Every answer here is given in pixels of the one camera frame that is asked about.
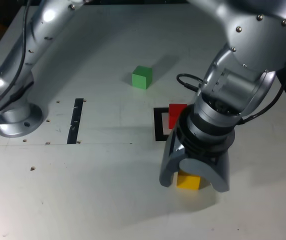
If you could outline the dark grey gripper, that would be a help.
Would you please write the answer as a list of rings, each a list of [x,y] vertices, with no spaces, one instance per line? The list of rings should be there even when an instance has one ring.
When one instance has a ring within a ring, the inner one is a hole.
[[[159,182],[163,187],[173,183],[174,173],[182,171],[205,178],[219,193],[230,190],[230,160],[227,138],[205,142],[194,135],[171,133],[165,143]]]

